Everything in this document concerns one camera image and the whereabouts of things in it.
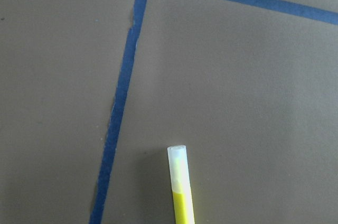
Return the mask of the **yellow highlighter pen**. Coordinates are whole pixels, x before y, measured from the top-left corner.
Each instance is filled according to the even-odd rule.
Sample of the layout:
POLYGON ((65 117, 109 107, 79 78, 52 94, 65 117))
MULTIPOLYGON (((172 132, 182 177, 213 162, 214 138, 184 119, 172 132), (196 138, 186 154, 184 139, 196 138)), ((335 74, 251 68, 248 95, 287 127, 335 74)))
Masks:
POLYGON ((195 223, 186 146, 168 147, 167 156, 175 223, 195 223))

